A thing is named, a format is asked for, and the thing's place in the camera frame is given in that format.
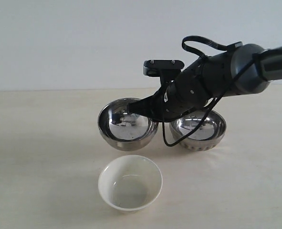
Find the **stainless steel bowl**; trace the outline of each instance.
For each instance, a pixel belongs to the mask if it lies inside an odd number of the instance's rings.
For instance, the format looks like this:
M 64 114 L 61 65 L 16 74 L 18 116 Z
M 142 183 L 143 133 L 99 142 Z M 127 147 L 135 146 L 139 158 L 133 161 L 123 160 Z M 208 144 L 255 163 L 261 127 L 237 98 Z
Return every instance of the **stainless steel bowl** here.
M 205 111 L 196 111 L 169 124 L 175 140 L 193 130 L 201 121 Z M 191 151 L 205 151 L 215 147 L 224 137 L 226 121 L 215 111 L 211 111 L 203 125 L 179 144 Z
M 136 98 L 115 100 L 98 116 L 98 128 L 104 140 L 113 148 L 135 151 L 145 147 L 157 133 L 158 123 L 138 114 L 128 114 L 127 104 Z

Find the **white ceramic bowl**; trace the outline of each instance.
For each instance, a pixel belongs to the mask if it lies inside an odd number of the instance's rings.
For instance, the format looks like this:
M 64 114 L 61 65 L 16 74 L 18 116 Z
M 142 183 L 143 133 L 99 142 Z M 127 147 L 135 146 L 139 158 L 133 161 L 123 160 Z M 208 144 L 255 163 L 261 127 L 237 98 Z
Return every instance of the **white ceramic bowl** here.
M 102 199 L 113 208 L 136 212 L 159 196 L 163 178 L 158 166 L 139 155 L 126 155 L 110 162 L 98 178 Z

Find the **beige tabletop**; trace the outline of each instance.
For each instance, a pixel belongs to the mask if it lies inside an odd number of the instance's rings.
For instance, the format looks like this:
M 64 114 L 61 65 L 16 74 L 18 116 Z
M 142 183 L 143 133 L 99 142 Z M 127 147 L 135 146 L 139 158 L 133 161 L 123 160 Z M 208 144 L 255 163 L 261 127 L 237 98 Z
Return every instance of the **beige tabletop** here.
M 128 153 L 100 136 L 110 101 L 155 89 L 0 92 L 0 229 L 282 229 L 282 85 L 223 98 L 227 121 L 216 148 L 169 148 L 161 128 L 131 154 L 160 167 L 163 188 L 145 210 L 106 205 L 98 176 Z

